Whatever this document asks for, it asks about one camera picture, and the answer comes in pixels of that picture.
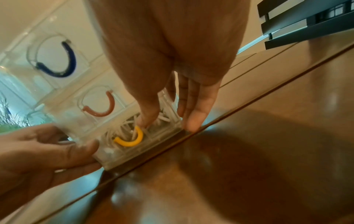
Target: black chair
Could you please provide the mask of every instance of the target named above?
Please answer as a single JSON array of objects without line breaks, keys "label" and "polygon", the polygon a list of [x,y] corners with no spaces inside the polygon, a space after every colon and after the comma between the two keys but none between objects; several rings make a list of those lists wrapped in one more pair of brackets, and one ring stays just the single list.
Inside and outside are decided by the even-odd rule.
[{"label": "black chair", "polygon": [[[269,12],[286,1],[263,0],[258,4],[259,16],[266,19],[261,25],[263,34],[269,36],[266,49],[354,28],[354,0],[304,0],[270,19]],[[273,38],[273,32],[304,19],[306,28]]]}]

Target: red handle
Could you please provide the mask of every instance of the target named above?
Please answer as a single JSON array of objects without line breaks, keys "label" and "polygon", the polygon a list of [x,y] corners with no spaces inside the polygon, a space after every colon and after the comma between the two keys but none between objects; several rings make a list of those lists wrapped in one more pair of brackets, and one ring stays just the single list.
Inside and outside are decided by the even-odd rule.
[{"label": "red handle", "polygon": [[86,111],[90,115],[95,116],[95,117],[105,117],[107,115],[110,115],[113,112],[114,107],[115,107],[115,100],[114,100],[114,97],[111,94],[111,92],[112,92],[111,90],[106,92],[106,95],[107,95],[107,97],[108,97],[108,99],[110,101],[110,107],[108,108],[107,111],[102,112],[102,113],[96,112],[96,111],[92,110],[89,106],[84,106],[82,111]]}]

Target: wooden table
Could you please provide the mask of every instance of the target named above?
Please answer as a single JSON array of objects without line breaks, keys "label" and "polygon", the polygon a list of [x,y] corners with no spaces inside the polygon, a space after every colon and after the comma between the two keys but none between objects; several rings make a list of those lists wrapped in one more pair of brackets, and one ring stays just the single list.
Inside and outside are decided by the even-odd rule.
[{"label": "wooden table", "polygon": [[236,59],[199,133],[12,223],[354,223],[353,48],[350,30]]}]

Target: yellow curved handle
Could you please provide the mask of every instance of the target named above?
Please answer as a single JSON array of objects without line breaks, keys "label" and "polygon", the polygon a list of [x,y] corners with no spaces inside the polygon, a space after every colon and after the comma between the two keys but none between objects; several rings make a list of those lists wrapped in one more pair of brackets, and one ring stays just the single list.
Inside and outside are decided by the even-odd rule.
[{"label": "yellow curved handle", "polygon": [[114,142],[120,144],[121,146],[125,146],[125,147],[136,146],[137,144],[139,144],[143,140],[144,133],[138,126],[135,126],[135,130],[138,133],[138,137],[136,138],[136,140],[134,140],[132,142],[126,142],[126,141],[123,141],[120,137],[116,137],[114,139]]}]

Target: dark blue curved handle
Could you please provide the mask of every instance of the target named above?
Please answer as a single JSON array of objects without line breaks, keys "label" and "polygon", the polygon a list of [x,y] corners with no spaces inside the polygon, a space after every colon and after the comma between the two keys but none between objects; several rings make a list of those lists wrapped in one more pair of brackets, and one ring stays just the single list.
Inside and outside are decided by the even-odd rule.
[{"label": "dark blue curved handle", "polygon": [[65,78],[65,77],[70,76],[72,73],[74,73],[74,71],[76,69],[75,53],[66,41],[63,41],[62,45],[63,45],[63,47],[67,53],[68,59],[69,59],[69,64],[67,65],[67,68],[65,71],[54,72],[54,71],[50,70],[47,66],[45,66],[42,62],[37,62],[36,68],[41,70],[42,72],[50,75],[51,77],[55,77],[55,78]]}]

